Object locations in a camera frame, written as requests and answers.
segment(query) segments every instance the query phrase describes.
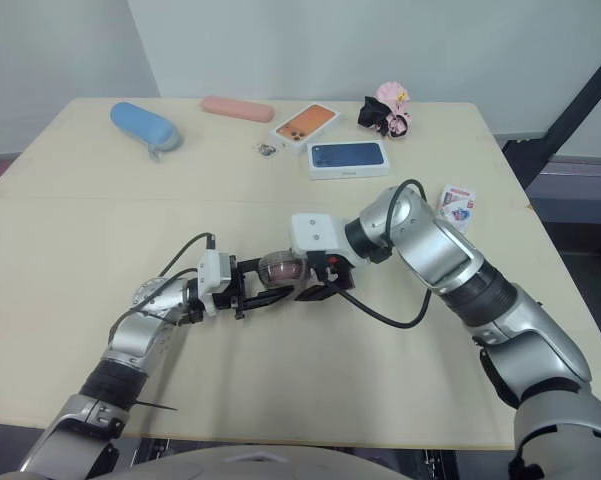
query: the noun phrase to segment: small card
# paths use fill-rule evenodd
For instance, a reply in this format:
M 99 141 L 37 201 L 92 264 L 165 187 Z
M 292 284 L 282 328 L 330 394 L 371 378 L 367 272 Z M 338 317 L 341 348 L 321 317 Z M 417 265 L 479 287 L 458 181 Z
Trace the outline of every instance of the small card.
M 475 206 L 476 193 L 466 188 L 447 185 L 440 195 L 438 216 L 444 218 L 457 230 L 464 233 L 467 230 L 473 207 Z

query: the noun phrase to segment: beige tabletop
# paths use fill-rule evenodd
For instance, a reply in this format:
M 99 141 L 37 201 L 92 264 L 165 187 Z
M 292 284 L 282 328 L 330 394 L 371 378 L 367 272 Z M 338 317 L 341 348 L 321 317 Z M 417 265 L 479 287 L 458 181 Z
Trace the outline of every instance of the beige tabletop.
M 44 427 L 79 390 L 130 296 L 190 237 L 253 258 L 289 246 L 289 217 L 355 217 L 414 177 L 434 204 L 447 183 L 477 192 L 467 236 L 544 303 L 584 351 L 601 398 L 601 335 L 523 190 L 469 104 L 414 103 L 412 130 L 385 141 L 390 174 L 311 181 L 306 156 L 262 157 L 267 130 L 303 102 L 270 102 L 260 124 L 191 99 L 134 99 L 185 137 L 156 163 L 109 121 L 117 99 L 69 104 L 0 179 L 0 422 Z M 374 139 L 358 103 L 324 140 Z M 197 263 L 194 247 L 180 265 Z M 355 295 L 397 320 L 423 287 L 398 258 L 355 271 Z M 384 326 L 340 298 L 229 312 L 182 328 L 134 407 L 127 434 L 308 444 L 509 448 L 513 410 L 482 373 L 461 321 L 433 299 L 413 330 Z

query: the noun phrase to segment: black cable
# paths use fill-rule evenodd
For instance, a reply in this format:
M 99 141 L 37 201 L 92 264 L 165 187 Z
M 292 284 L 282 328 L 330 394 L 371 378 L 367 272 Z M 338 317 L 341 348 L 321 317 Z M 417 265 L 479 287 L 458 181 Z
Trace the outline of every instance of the black cable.
M 384 240 L 387 243 L 387 248 L 389 250 L 391 250 L 393 248 L 393 242 L 391 241 L 391 221 L 393 220 L 393 211 L 396 208 L 396 203 L 398 202 L 398 198 L 400 197 L 400 194 L 409 185 L 415 185 L 418 188 L 418 191 L 420 192 L 420 196 L 422 197 L 422 199 L 425 202 L 427 201 L 427 195 L 424 192 L 424 187 L 422 186 L 422 184 L 419 181 L 414 180 L 413 178 L 405 180 L 398 186 L 398 188 L 396 188 L 396 191 L 393 193 L 393 196 L 391 197 L 391 201 L 389 202 L 389 208 L 387 209 L 387 219 L 385 221 L 385 227 L 384 227 Z M 410 322 L 406 322 L 406 323 L 405 322 L 396 322 L 395 320 L 385 317 L 384 315 L 382 315 L 382 314 L 376 312 L 375 310 L 373 310 L 372 308 L 368 307 L 367 305 L 362 303 L 360 300 L 358 300 L 356 297 L 354 297 L 349 292 L 347 292 L 345 289 L 340 288 L 335 283 L 327 280 L 326 282 L 324 282 L 324 284 L 328 288 L 330 288 L 332 291 L 336 292 L 338 295 L 340 295 L 341 297 L 343 297 L 344 299 L 348 300 L 353 305 L 358 307 L 360 310 L 362 310 L 367 315 L 370 315 L 373 318 L 375 318 L 376 320 L 379 320 L 382 323 L 389 325 L 391 327 L 395 327 L 395 328 L 406 329 L 406 328 L 413 328 L 416 325 L 418 325 L 422 321 L 424 316 L 426 315 L 427 309 L 429 308 L 429 301 L 431 300 L 431 290 L 427 290 L 426 293 L 424 294 L 424 299 L 422 300 L 422 306 L 420 307 L 420 311 L 418 312 L 418 315 L 416 315 L 416 318 L 414 318 Z
M 153 291 L 153 293 L 148 295 L 147 298 L 142 300 L 138 305 L 131 307 L 129 310 L 127 310 L 122 315 L 120 315 L 118 317 L 118 319 L 114 322 L 114 324 L 111 326 L 111 328 L 109 329 L 109 342 L 111 342 L 111 339 L 113 338 L 113 335 L 116 333 L 116 330 L 120 326 L 120 323 L 122 322 L 122 320 L 124 320 L 125 318 L 127 318 L 129 315 L 131 315 L 133 313 L 143 313 L 145 315 L 149 315 L 150 317 L 157 318 L 158 320 L 162 320 L 163 322 L 167 322 L 172 325 L 177 325 L 177 323 L 172 322 L 171 320 L 167 320 L 164 317 L 155 315 L 151 312 L 143 312 L 142 309 L 144 307 L 146 307 L 151 302 L 151 300 L 154 300 L 158 295 L 160 295 L 162 292 L 164 292 L 169 286 L 171 286 L 181 276 L 183 276 L 187 273 L 197 272 L 197 271 L 198 271 L 197 268 L 185 268 L 184 270 L 179 271 L 175 275 L 172 275 L 171 277 L 169 277 L 162 285 L 160 285 L 158 288 L 156 288 Z
M 358 307 L 360 310 L 362 310 L 367 315 L 372 316 L 376 320 L 379 320 L 386 325 L 389 325 L 389 326 L 395 327 L 395 328 L 402 328 L 402 329 L 413 328 L 422 321 L 422 319 L 424 318 L 424 316 L 427 313 L 427 309 L 429 308 L 429 300 L 431 299 L 431 290 L 427 290 L 427 293 L 424 294 L 424 300 L 422 301 L 422 307 L 420 307 L 420 312 L 418 312 L 418 315 L 416 315 L 416 318 L 414 318 L 410 322 L 396 322 L 395 320 L 385 317 L 381 313 L 378 313 L 375 310 L 373 310 L 372 308 L 366 306 L 364 303 L 362 303 L 356 297 L 351 295 L 345 289 L 340 288 L 335 283 L 327 280 L 326 282 L 324 282 L 324 284 L 328 288 L 330 288 L 331 290 L 336 292 L 338 295 L 342 296 L 344 299 L 348 300 L 353 305 Z
M 178 261 L 178 259 L 182 256 L 182 254 L 184 252 L 186 252 L 187 249 L 191 245 L 193 245 L 194 243 L 196 243 L 198 240 L 200 240 L 203 237 L 207 237 L 207 249 L 208 250 L 212 250 L 212 249 L 216 248 L 216 237 L 214 234 L 209 233 L 209 232 L 200 233 L 184 244 L 184 246 L 180 249 L 180 251 L 178 253 L 176 253 L 175 257 L 173 257 L 169 263 L 167 263 L 167 266 L 162 269 L 162 271 L 158 274 L 158 276 L 163 277 L 165 275 L 165 273 L 167 273 L 171 269 L 171 267 L 173 267 L 173 264 Z

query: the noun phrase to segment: white wall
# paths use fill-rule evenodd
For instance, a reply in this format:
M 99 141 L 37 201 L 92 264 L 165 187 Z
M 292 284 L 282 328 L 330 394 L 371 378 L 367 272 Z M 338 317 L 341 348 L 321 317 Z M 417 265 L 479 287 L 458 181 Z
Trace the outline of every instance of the white wall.
M 162 95 L 476 103 L 544 132 L 601 63 L 601 0 L 129 0 Z
M 125 0 L 0 0 L 0 153 L 75 97 L 157 94 Z
M 574 157 L 578 161 L 590 158 L 601 162 L 601 100 L 558 151 L 558 155 Z

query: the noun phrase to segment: phone box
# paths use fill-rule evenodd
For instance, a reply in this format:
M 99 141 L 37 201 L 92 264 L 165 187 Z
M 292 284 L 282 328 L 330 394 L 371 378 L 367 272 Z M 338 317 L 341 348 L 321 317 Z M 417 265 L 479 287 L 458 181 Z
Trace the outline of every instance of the phone box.
M 389 173 L 389 159 L 381 140 L 312 143 L 308 153 L 313 180 L 380 177 Z
M 269 132 L 269 140 L 280 150 L 300 155 L 308 143 L 333 127 L 340 112 L 312 103 Z

